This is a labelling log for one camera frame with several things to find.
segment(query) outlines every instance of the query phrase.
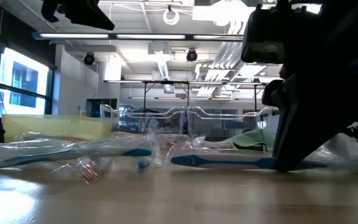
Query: clear plastic bag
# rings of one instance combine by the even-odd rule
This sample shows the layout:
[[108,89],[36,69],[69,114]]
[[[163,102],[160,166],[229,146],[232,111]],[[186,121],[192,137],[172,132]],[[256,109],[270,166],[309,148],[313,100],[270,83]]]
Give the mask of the clear plastic bag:
[[156,134],[153,129],[146,129],[147,135],[142,136],[151,145],[152,154],[147,157],[142,157],[135,160],[134,165],[139,169],[145,169],[147,167],[160,167],[162,166],[161,149],[164,147],[164,141],[161,135]]
[[83,156],[150,156],[153,150],[155,150],[153,144],[148,139],[139,136],[82,142],[36,139],[0,143],[0,168],[35,162],[76,159]]
[[70,161],[53,170],[54,175],[69,175],[85,180],[87,184],[96,182],[106,172],[108,165],[113,162],[111,157],[88,157],[78,158],[74,164]]
[[261,151],[194,147],[192,142],[173,146],[166,163],[209,169],[273,169],[274,158]]
[[358,174],[358,142],[339,133],[306,159],[327,164],[332,169],[347,169]]
[[87,136],[83,134],[68,134],[68,133],[58,133],[58,134],[44,134],[44,133],[22,133],[14,138],[15,142],[21,141],[31,141],[36,139],[56,139],[64,141],[89,141],[95,140],[92,136]]
[[225,140],[220,142],[205,141],[205,136],[198,137],[192,142],[194,148],[210,148],[210,149],[235,149],[236,147],[231,141]]
[[173,145],[179,142],[191,142],[193,139],[186,134],[161,134],[163,141],[162,149],[169,150]]

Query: table surface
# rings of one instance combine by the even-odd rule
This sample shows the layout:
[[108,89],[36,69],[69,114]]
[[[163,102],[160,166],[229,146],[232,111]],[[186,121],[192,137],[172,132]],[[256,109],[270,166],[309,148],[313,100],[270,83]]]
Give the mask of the table surface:
[[87,185],[45,167],[0,169],[0,223],[358,223],[358,175],[120,161]]

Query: black equipment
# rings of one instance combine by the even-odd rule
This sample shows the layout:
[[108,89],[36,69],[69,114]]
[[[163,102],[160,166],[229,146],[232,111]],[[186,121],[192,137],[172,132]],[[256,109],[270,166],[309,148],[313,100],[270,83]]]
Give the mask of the black equipment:
[[84,57],[84,63],[85,65],[95,65],[98,62],[98,60],[94,57],[93,52],[86,53]]
[[114,24],[98,7],[99,0],[43,0],[41,14],[49,22],[57,22],[55,11],[73,24],[113,30]]
[[[299,3],[322,6],[318,14],[291,8]],[[284,81],[269,83],[262,97],[263,104],[280,110],[273,150],[277,170],[292,170],[358,119],[358,0],[278,0],[273,9],[257,6],[241,59],[283,64]]]
[[188,62],[196,61],[197,60],[196,50],[190,49],[189,52],[187,53],[186,59],[187,59]]

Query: black camera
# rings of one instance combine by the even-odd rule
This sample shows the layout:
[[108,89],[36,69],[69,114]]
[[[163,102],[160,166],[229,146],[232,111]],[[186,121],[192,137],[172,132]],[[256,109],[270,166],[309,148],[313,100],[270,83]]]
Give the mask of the black camera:
[[98,59],[94,57],[94,54],[92,52],[86,53],[86,56],[84,58],[85,65],[94,65],[98,62]]
[[197,60],[196,50],[190,49],[189,52],[187,53],[186,59],[188,62],[194,62],[195,60]]

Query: laboratory room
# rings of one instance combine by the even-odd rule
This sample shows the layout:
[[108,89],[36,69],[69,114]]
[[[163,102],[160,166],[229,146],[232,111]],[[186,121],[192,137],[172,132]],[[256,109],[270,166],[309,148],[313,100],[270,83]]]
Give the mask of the laboratory room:
[[0,0],[0,223],[358,224],[358,0]]

